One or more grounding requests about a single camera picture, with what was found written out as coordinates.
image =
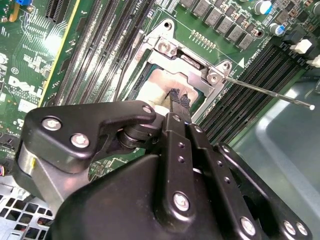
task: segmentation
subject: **pcie slot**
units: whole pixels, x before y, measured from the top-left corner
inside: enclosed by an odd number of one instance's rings
[[[126,30],[129,20],[131,18],[131,13],[135,9],[137,1],[131,1],[131,4],[126,4],[123,6],[121,13],[115,21],[114,27],[111,29],[111,34],[108,35],[105,45],[102,47],[101,54],[97,59],[94,70],[91,72],[88,81],[84,85],[84,91],[80,95],[80,103],[84,103],[88,100],[89,95],[97,84],[99,76],[105,66],[111,51],[114,49],[115,45],[119,42],[119,39],[123,32]]]
[[[278,58],[272,62],[271,66],[268,65],[269,71],[258,76],[263,79],[263,82],[259,84],[259,86],[265,89],[276,89],[277,85],[279,85],[279,79],[282,79],[281,77],[290,70],[290,67],[291,64],[288,58],[283,55],[278,56]],[[248,89],[248,91],[241,96],[236,105],[229,106],[232,115],[221,118],[221,123],[214,125],[212,131],[208,134],[208,138],[211,141],[216,142],[217,137],[224,136],[228,133],[231,130],[230,128],[234,127],[235,122],[247,121],[247,114],[252,111],[250,106],[260,102],[264,94],[259,94],[257,91]]]
[[[301,69],[298,66],[295,66],[290,74],[287,75],[287,78],[278,85],[278,87],[275,89],[275,91],[280,91],[283,87],[286,86],[290,82],[290,80],[300,71]],[[234,137],[240,133],[248,123],[250,123],[256,115],[273,99],[271,96],[265,95],[263,93],[259,93],[259,95],[262,96],[262,100],[256,102],[256,105],[250,106],[251,109],[254,109],[254,111],[246,116],[246,121],[240,121],[236,124],[233,125],[233,128],[228,132],[226,135],[221,135],[219,138],[214,140],[213,142],[218,143],[218,142],[225,142],[229,143],[234,139]]]
[[[85,41],[85,38],[88,38],[88,42],[92,42],[93,35],[90,34],[90,32],[94,32],[95,28],[97,28],[97,25],[94,25],[94,22],[96,21],[96,16],[100,15],[101,11],[101,1],[102,0],[95,0],[92,6],[92,10],[89,13],[88,16],[88,23],[83,29],[83,32],[81,34],[80,40],[78,44],[75,47],[74,54],[71,58],[69,67],[67,68],[65,75],[63,77],[63,80],[61,82],[61,85],[59,87],[59,91],[56,94],[56,97],[54,99],[54,105],[59,106],[65,103],[64,97],[67,96],[65,93],[69,83],[70,83],[70,77],[74,71],[78,67],[78,65],[81,64],[84,60],[84,56],[82,55],[81,48],[83,47],[83,43]]]
[[[117,53],[116,57],[114,58],[114,61],[112,63],[113,67],[111,67],[111,71],[109,72],[109,74],[106,75],[106,77],[103,80],[103,86],[100,88],[101,91],[99,92],[99,94],[97,95],[97,97],[95,98],[95,102],[101,102],[104,98],[104,96],[106,95],[106,92],[108,90],[108,88],[111,85],[112,79],[115,77],[116,72],[118,71],[119,67],[120,67],[120,62],[123,61],[123,59],[127,56],[139,30],[142,28],[142,24],[144,23],[145,19],[148,16],[148,13],[150,12],[150,10],[152,9],[154,3],[156,2],[156,0],[151,0],[149,2],[147,2],[142,9],[142,13],[139,13],[139,19],[136,21],[137,23],[133,24],[134,26],[134,32],[129,35],[129,37],[127,37],[127,41],[126,43],[123,45],[124,49],[121,51],[121,53]]]
[[[280,66],[280,63],[283,60],[285,60],[285,56],[278,55],[278,56],[274,56],[273,58],[270,58],[268,61],[266,61],[264,66],[267,66],[267,67],[264,67],[263,70],[258,70],[256,72],[254,85],[269,89],[269,88],[267,88],[268,82],[272,83],[273,79],[274,79],[272,77],[273,76],[272,72],[278,71],[278,69],[276,69],[276,68],[278,66]],[[242,104],[248,98],[251,98],[251,94],[252,94],[251,89],[241,86],[241,90],[240,90],[239,94],[237,94],[237,96],[235,96],[233,98],[233,101],[235,101],[235,104],[229,104],[223,110],[224,113],[228,113],[228,115],[227,115],[228,118],[227,117],[219,118],[220,123],[215,122],[215,124],[211,126],[211,130],[207,131],[207,136],[209,138],[212,138],[213,134],[216,134],[216,130],[220,129],[221,125],[223,125],[224,122],[227,122],[229,120],[229,118],[232,118],[239,108],[242,109]]]
[[[251,82],[252,79],[257,74],[257,72],[262,69],[262,67],[265,65],[266,61],[271,59],[271,57],[275,54],[275,52],[276,52],[276,50],[274,48],[272,48],[271,45],[267,45],[265,47],[265,51],[262,52],[261,55],[257,56],[257,60],[255,60],[245,70],[245,72],[240,76],[239,79],[244,81],[244,82],[246,82],[246,83],[250,83],[250,84],[253,84],[253,85],[257,84],[256,81],[258,79],[255,78],[253,80],[253,82]],[[243,89],[245,89],[245,88],[242,87],[242,86],[239,86],[239,85],[235,85],[235,84],[231,87],[231,89],[229,89],[229,91],[227,93],[228,97],[222,98],[218,102],[217,106],[209,113],[209,115],[202,122],[201,126],[205,131],[207,131],[210,128],[210,126],[215,123],[215,121],[222,114],[224,108],[226,106],[230,105],[234,101],[235,97],[238,94],[240,94]]]
[[[70,0],[49,0],[45,17],[55,24],[61,23],[66,15]]]
[[[88,68],[92,64],[95,52],[102,41],[108,26],[111,24],[112,17],[115,14],[119,1],[109,1],[103,8],[102,17],[98,19],[98,28],[94,31],[92,41],[87,45],[87,53],[83,56],[82,64],[79,66],[76,74],[73,76],[71,82],[71,92],[67,94],[66,104],[73,104],[76,95],[79,93],[80,86],[86,81],[85,75],[88,74]]]

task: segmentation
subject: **hole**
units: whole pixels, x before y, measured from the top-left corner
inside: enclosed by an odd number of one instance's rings
[[[22,214],[22,216],[20,217],[19,222],[20,222],[20,223],[23,223],[23,224],[29,224],[29,223],[31,222],[32,217],[33,217],[32,215],[27,214],[27,213],[24,213],[24,214]]]
[[[194,126],[194,128],[198,133],[202,133],[202,129],[199,126]]]
[[[29,227],[28,231],[26,232],[25,237],[29,238],[29,239],[36,239],[39,231],[40,230],[37,228]]]
[[[230,184],[230,179],[228,177],[225,177],[224,178],[224,181],[227,183],[227,184]]]
[[[23,210],[25,208],[25,206],[27,205],[26,202],[21,201],[21,200],[17,200],[13,206],[13,208],[15,209],[19,209],[19,210]]]
[[[159,138],[157,136],[155,136],[153,139],[152,139],[152,144],[157,144],[159,142]]]
[[[14,204],[15,199],[14,198],[10,198],[9,201],[6,203],[7,207],[11,207],[12,204]]]
[[[180,147],[181,149],[184,149],[185,146],[186,146],[186,145],[184,145],[182,142],[179,142],[179,147]]]
[[[256,34],[256,37],[257,37],[257,38],[262,38],[263,35],[264,35],[264,31],[260,30],[260,31],[258,31],[258,33]]]
[[[172,115],[173,119],[176,120],[177,122],[181,121],[181,118],[178,115]]]
[[[45,235],[46,235],[46,232],[45,230],[42,230],[39,234],[39,237],[38,237],[38,240],[43,240],[45,238]]]
[[[39,207],[38,214],[45,214],[46,210],[42,207]]]
[[[230,64],[229,63],[223,64],[223,70],[229,70],[229,69],[230,69]]]
[[[15,225],[14,230],[18,230],[18,231],[24,232],[26,230],[26,228],[27,228],[27,226],[17,224],[17,225]]]
[[[4,218],[5,215],[7,214],[8,210],[9,210],[9,209],[7,209],[7,208],[2,209],[2,211],[0,212],[0,217],[3,217],[3,218]]]
[[[53,214],[52,214],[52,212],[51,212],[50,210],[48,210],[45,215],[47,215],[47,216],[49,216],[49,217],[52,217],[52,216],[53,216]]]
[[[182,156],[179,156],[178,161],[183,164],[185,162],[185,159]]]
[[[150,109],[149,106],[143,106],[142,109],[148,114],[152,113],[152,110]]]
[[[26,206],[25,211],[34,214],[37,208],[38,208],[38,205],[29,203],[28,206]]]
[[[19,211],[11,210],[9,212],[8,216],[6,216],[6,219],[11,220],[11,221],[17,221],[20,214],[21,214],[21,212],[19,212]]]
[[[166,29],[170,30],[172,26],[171,26],[171,23],[165,22],[165,23],[164,23],[164,27],[165,27]]]
[[[53,220],[45,218],[45,217],[39,217],[38,221],[36,222],[37,224],[45,227],[50,227],[52,224]]]

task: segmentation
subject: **ram slot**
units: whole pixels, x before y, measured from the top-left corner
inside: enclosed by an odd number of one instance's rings
[[[272,49],[272,46],[266,46],[265,51],[260,53],[257,56],[256,60],[244,71],[244,73],[239,77],[240,80],[244,81],[245,83],[250,83],[255,85],[257,80],[256,78],[253,80],[254,76],[260,71],[266,61],[272,58],[273,54],[275,54],[276,50]],[[217,103],[216,107],[209,113],[209,115],[202,121],[201,127],[207,131],[209,127],[215,123],[216,119],[220,117],[223,112],[225,106],[230,105],[235,97],[241,93],[245,88],[240,85],[234,84],[227,92],[227,94]]]
[[[286,58],[284,55],[280,55],[277,57],[273,56],[273,58],[270,58],[267,62],[265,62],[264,66],[267,67],[264,67],[263,69],[259,70],[254,76],[255,81],[253,84],[262,88],[266,88],[267,86],[265,84],[273,82],[272,72],[274,72],[274,70],[278,66],[280,66],[280,63],[285,59]],[[214,125],[211,125],[211,127],[207,130],[207,135],[209,138],[212,137],[212,134],[216,129],[220,129],[220,125],[223,125],[224,122],[227,121],[227,119],[229,120],[229,118],[232,118],[234,116],[234,114],[237,112],[239,108],[242,108],[242,104],[247,99],[252,97],[251,95],[253,91],[251,89],[243,86],[241,86],[240,89],[241,90],[239,91],[239,93],[236,96],[233,96],[234,98],[231,103],[235,104],[225,105],[222,110],[223,113],[227,115],[227,117],[220,117],[219,122],[215,122]]]
[[[239,80],[280,91],[301,70],[280,48],[269,43]],[[251,123],[273,98],[233,84],[200,124],[211,143],[228,143]]]
[[[282,75],[290,69],[290,60],[285,56],[280,56],[274,60],[274,63],[269,68],[269,71],[266,74],[261,74],[259,78],[264,79],[264,83],[260,86],[264,89],[273,89],[275,90],[277,85],[279,85],[279,80],[282,80]],[[232,114],[224,118],[220,124],[212,128],[208,138],[213,142],[217,141],[217,137],[222,137],[227,134],[230,130],[230,126],[234,125],[237,122],[249,122],[247,119],[247,114],[250,113],[253,109],[250,108],[251,103],[256,103],[261,101],[261,98],[264,98],[264,94],[259,94],[259,92],[249,89],[246,91],[244,98],[237,100],[236,105],[231,105]]]
[[[124,5],[121,14],[119,14],[118,19],[115,21],[115,25],[112,28],[112,34],[109,34],[104,46],[101,49],[101,53],[96,61],[93,71],[90,73],[88,80],[84,84],[84,91],[80,94],[80,103],[88,101],[94,87],[99,80],[99,77],[107,63],[111,51],[114,49],[115,45],[119,42],[120,37],[123,32],[127,29],[128,24],[130,24],[130,19],[132,17],[132,12],[137,5],[137,1],[131,1],[131,4]]]
[[[70,64],[65,72],[64,78],[59,87],[59,91],[54,99],[54,105],[60,106],[65,104],[67,97],[70,94],[70,86],[73,84],[71,77],[77,74],[79,65],[83,64],[85,60],[85,46],[93,41],[94,33],[99,27],[99,16],[102,11],[102,0],[94,1],[90,14],[88,16],[88,22],[85,25],[80,40],[75,48],[74,54],[72,55]]]
[[[103,15],[101,17],[101,20],[99,21],[99,27],[94,32],[93,41],[88,46],[87,54],[84,57],[83,64],[80,67],[78,73],[75,74],[72,79],[72,92],[68,95],[66,104],[75,103],[75,99],[81,89],[81,85],[83,84],[83,82],[89,81],[87,79],[88,75],[90,74],[89,68],[96,65],[93,60],[95,60],[97,48],[100,45],[100,42],[102,41],[108,27],[112,23],[118,4],[119,1],[109,1],[108,4],[104,6]]]

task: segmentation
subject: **green circuit board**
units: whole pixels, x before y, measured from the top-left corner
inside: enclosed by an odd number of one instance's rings
[[[182,6],[179,0],[157,0],[142,25],[144,34],[150,33],[164,19],[172,19],[176,40],[212,65],[223,60],[231,61],[230,76],[233,78],[240,76],[270,41],[272,34],[269,32],[269,26],[272,23],[283,24],[287,31],[299,26],[305,30],[306,35],[319,40],[320,20],[312,12],[315,4],[312,0],[273,1],[273,8],[268,15],[254,14],[255,1],[224,0],[220,1],[218,7],[215,5],[217,1],[210,0],[210,8],[207,11],[215,8],[226,15],[230,6],[233,7],[234,11],[229,16],[232,24],[237,24],[244,33],[253,38],[246,49],[206,24],[207,13],[201,17],[194,14],[199,0],[194,0],[192,6],[187,8]],[[95,3],[93,0],[70,0],[64,20],[56,24],[44,17],[48,0],[33,0],[30,6],[20,6],[16,21],[0,23],[0,141],[13,138],[18,142],[27,112],[36,107],[47,106],[55,98],[81,41],[85,24],[93,17],[90,16],[90,12]],[[109,0],[102,0],[101,9],[108,3]],[[291,3],[293,7],[287,11],[286,7]],[[115,14],[120,13],[124,4],[125,1],[119,1]],[[139,9],[140,4],[138,1],[136,9]],[[13,0],[0,0],[0,19],[9,18],[14,11],[13,8]],[[300,21],[299,16],[302,12],[307,16]],[[240,16],[244,16],[245,19],[237,23]],[[252,30],[247,31],[248,26],[252,26]],[[125,91],[131,91],[134,77],[132,76],[128,82],[123,95]],[[101,84],[101,81],[97,82],[85,103],[94,101]],[[116,84],[111,82],[103,98],[104,102],[111,100]],[[71,88],[71,84],[67,83],[65,95],[70,91],[68,86]],[[82,93],[85,89],[86,82],[83,81],[78,92]],[[79,101],[79,96],[76,95],[71,104],[77,104]],[[17,147],[1,145],[0,142],[0,158],[12,159]],[[107,173],[133,157],[136,155],[127,158],[112,156],[97,164],[105,166]],[[95,172],[94,169],[97,169],[95,165],[91,171]]]

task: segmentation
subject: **silver screw head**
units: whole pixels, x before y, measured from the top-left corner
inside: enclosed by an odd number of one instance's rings
[[[226,153],[230,153],[230,150],[229,150],[225,145],[222,145],[222,149],[223,149]]]
[[[296,230],[295,228],[291,225],[290,222],[284,221],[283,225],[285,226],[285,229],[290,233],[291,235],[296,235]]]
[[[176,192],[173,195],[173,202],[175,206],[183,212],[187,211],[190,207],[187,197],[179,192]]]
[[[305,229],[305,227],[300,222],[296,223],[296,227],[299,229],[300,233],[302,233],[305,236],[308,235],[307,230]]]
[[[145,111],[148,114],[152,113],[152,110],[148,106],[143,106],[142,109],[143,109],[143,111]]]
[[[248,218],[243,216],[240,221],[243,229],[246,231],[247,234],[249,234],[250,236],[253,236],[256,234],[255,226],[252,224],[252,222]]]
[[[57,131],[61,128],[61,122],[54,118],[46,118],[42,121],[42,126],[50,131]]]
[[[84,149],[89,146],[89,139],[86,135],[77,133],[71,137],[71,143],[77,148]]]
[[[202,133],[202,129],[199,126],[196,125],[194,128],[198,133]]]
[[[158,46],[158,49],[163,54],[167,54],[171,50],[170,44],[168,42],[166,42],[166,41],[160,42],[159,46]]]
[[[208,80],[211,84],[215,84],[215,83],[218,81],[217,74],[216,74],[215,72],[210,73],[210,74],[207,76],[207,80]]]

